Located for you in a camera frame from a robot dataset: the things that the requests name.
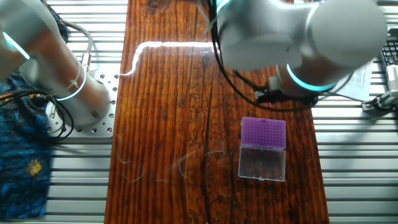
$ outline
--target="white paper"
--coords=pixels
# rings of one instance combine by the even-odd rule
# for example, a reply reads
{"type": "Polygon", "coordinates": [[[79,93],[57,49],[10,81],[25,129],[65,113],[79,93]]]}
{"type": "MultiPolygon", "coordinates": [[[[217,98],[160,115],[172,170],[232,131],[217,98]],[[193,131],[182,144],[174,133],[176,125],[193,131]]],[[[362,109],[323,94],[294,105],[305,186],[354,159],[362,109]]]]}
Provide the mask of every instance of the white paper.
{"type": "MultiPolygon", "coordinates": [[[[355,70],[351,80],[336,94],[362,102],[369,101],[369,94],[371,89],[373,60],[366,63],[359,69],[355,70]]],[[[337,82],[336,86],[331,92],[339,89],[346,81],[349,75],[337,82]]]]}

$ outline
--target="wooden table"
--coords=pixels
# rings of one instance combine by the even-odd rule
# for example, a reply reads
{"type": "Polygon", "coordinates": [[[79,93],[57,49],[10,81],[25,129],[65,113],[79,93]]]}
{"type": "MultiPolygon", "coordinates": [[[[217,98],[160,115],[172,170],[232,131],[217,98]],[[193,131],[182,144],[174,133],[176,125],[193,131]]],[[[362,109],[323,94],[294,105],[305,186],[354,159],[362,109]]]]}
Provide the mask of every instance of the wooden table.
{"type": "Polygon", "coordinates": [[[105,223],[329,223],[311,111],[273,113],[234,94],[205,25],[189,4],[129,1],[105,223]],[[285,182],[238,177],[245,116],[286,121],[285,182]]]}

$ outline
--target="blue fabric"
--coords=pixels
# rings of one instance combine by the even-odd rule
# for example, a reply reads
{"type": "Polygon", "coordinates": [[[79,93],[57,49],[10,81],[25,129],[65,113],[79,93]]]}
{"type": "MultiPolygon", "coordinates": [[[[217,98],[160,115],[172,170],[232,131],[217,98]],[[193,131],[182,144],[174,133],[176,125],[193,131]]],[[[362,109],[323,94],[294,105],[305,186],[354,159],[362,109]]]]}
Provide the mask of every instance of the blue fabric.
{"type": "MultiPolygon", "coordinates": [[[[49,10],[66,41],[67,28],[49,10]]],[[[0,97],[7,91],[24,89],[32,87],[15,72],[0,83],[0,97]]],[[[0,108],[0,222],[41,217],[45,212],[51,158],[46,102],[43,96],[30,95],[0,108]]]]}

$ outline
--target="plastic lid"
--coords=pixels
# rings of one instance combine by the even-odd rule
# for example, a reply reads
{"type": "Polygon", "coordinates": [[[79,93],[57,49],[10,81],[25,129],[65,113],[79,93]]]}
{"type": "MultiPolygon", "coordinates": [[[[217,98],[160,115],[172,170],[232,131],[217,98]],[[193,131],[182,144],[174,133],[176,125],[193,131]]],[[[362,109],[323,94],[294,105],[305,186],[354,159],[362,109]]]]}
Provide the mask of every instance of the plastic lid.
{"type": "Polygon", "coordinates": [[[239,177],[285,181],[286,152],[260,147],[241,146],[239,155],[239,177]]]}
{"type": "Polygon", "coordinates": [[[285,121],[243,118],[241,144],[249,146],[275,149],[278,151],[286,148],[285,121]]]}

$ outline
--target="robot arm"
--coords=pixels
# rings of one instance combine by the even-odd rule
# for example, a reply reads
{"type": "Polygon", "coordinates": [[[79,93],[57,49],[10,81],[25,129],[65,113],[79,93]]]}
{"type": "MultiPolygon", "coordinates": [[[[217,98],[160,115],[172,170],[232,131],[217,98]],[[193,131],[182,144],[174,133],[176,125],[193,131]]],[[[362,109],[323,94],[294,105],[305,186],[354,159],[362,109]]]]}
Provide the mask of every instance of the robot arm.
{"type": "Polygon", "coordinates": [[[268,90],[285,96],[333,88],[372,60],[387,39],[383,13],[372,0],[225,2],[217,18],[224,64],[233,70],[277,65],[268,90]]]}
{"type": "Polygon", "coordinates": [[[18,68],[27,83],[62,102],[76,126],[108,112],[108,90],[67,47],[39,0],[0,0],[0,80],[18,68]]]}

